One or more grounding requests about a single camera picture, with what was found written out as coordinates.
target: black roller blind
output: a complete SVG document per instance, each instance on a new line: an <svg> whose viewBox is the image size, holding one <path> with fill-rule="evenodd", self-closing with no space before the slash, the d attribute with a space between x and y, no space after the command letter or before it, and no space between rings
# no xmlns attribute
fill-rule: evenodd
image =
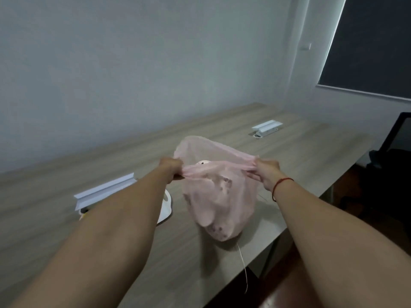
<svg viewBox="0 0 411 308"><path fill-rule="evenodd" d="M411 0L346 0L319 84L411 98Z"/></svg>

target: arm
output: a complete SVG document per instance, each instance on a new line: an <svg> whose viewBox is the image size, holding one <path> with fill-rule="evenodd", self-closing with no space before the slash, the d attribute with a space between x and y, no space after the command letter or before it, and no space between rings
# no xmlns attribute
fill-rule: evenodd
<svg viewBox="0 0 411 308"><path fill-rule="evenodd" d="M116 307L146 264L164 190L181 166L163 158L88 212L12 307Z"/></svg>
<svg viewBox="0 0 411 308"><path fill-rule="evenodd" d="M277 161L248 173L272 191ZM411 258L360 219L286 180L274 197L313 286L326 307L411 307Z"/></svg>

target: hand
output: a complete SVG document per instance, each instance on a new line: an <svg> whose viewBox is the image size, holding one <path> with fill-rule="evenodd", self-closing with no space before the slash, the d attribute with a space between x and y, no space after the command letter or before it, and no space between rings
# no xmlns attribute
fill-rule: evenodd
<svg viewBox="0 0 411 308"><path fill-rule="evenodd" d="M181 176L182 164L182 160L180 159L173 159L169 157L161 158L160 164L158 166L167 171L168 184L173 180L180 180L184 178Z"/></svg>
<svg viewBox="0 0 411 308"><path fill-rule="evenodd" d="M277 160L255 160L257 166L256 171L246 172L247 176L263 183L264 188L268 191L273 191L275 183L281 178L287 177L280 171L280 164Z"/></svg>

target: red string bracelet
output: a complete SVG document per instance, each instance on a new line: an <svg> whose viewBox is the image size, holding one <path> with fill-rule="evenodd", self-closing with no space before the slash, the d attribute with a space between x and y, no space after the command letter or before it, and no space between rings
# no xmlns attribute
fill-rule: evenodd
<svg viewBox="0 0 411 308"><path fill-rule="evenodd" d="M275 183L274 188L273 188L273 193L272 193L273 201L274 201L274 202L276 202L276 200L274 199L274 191L275 191L275 188L276 188L280 183L282 183L283 181L285 181L285 180L287 180L287 179L290 179L290 180L294 181L294 179L292 179L292 178L290 178L290 177L286 177L286 178L281 178L281 179L279 179L279 180Z"/></svg>

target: desk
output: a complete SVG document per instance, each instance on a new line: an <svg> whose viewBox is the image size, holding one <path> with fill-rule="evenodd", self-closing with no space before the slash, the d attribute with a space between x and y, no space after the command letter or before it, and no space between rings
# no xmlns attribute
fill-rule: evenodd
<svg viewBox="0 0 411 308"><path fill-rule="evenodd" d="M272 118L283 122L284 128L262 139L248 135L252 126ZM0 305L28 285L76 226L74 194L133 171L142 177L162 155L172 155L187 135L276 158L285 173L317 196L372 143L366 135L253 103L0 175ZM147 265L120 307L201 307L243 270L235 243L214 242L197 227L180 184L176 181L167 187L173 215L157 227ZM238 239L245 263L285 227L278 207L261 186L255 213Z"/></svg>

